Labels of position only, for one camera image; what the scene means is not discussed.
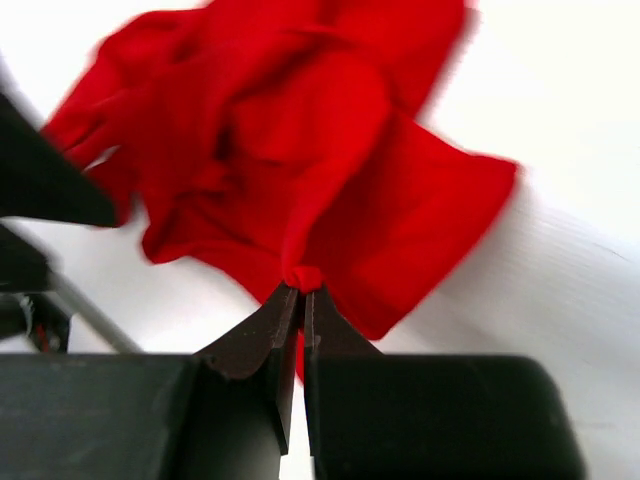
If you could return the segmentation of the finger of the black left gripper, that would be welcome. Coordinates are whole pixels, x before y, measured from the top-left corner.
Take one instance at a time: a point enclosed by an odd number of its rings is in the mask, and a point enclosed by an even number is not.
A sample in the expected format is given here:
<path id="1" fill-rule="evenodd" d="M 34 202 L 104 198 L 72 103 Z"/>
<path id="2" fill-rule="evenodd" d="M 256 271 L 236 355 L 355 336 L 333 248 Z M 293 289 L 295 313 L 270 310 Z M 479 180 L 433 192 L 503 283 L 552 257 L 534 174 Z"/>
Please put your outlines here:
<path id="1" fill-rule="evenodd" d="M 1 96 L 1 215 L 114 227 L 114 206 Z"/>

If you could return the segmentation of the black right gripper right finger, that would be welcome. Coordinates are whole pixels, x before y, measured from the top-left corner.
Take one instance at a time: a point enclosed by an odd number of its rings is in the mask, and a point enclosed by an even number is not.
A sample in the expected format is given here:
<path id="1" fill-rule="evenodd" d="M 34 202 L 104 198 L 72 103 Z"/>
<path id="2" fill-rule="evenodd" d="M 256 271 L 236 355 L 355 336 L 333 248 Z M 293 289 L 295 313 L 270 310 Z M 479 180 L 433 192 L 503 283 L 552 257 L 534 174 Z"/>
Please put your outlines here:
<path id="1" fill-rule="evenodd" d="M 524 356 L 385 354 L 305 299 L 304 389 L 319 479 L 582 479 L 551 376 Z"/>

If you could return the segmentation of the red t-shirt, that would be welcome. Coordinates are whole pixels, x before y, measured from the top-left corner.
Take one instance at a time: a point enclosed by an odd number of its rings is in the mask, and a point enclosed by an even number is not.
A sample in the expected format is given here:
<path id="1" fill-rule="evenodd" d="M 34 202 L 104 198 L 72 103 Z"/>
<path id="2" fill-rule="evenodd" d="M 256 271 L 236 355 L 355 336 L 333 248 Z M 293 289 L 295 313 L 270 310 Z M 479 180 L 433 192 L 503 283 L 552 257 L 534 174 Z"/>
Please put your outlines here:
<path id="1" fill-rule="evenodd" d="M 416 121 L 467 33 L 464 1 L 215 1 L 107 37 L 43 132 L 111 197 L 141 200 L 155 263 L 193 257 L 259 301 L 326 285 L 382 338 L 470 252 L 509 160 Z"/>

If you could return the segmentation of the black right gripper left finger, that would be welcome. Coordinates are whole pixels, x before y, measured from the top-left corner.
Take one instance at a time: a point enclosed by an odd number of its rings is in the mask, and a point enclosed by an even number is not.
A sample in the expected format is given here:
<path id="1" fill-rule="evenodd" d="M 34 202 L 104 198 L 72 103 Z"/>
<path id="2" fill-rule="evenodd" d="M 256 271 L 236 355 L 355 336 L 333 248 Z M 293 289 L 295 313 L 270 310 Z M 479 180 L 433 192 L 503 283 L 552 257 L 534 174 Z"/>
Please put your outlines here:
<path id="1" fill-rule="evenodd" d="M 269 301 L 192 355 L 72 354 L 49 295 L 5 295 L 5 479 L 275 479 L 288 451 L 298 296 Z"/>

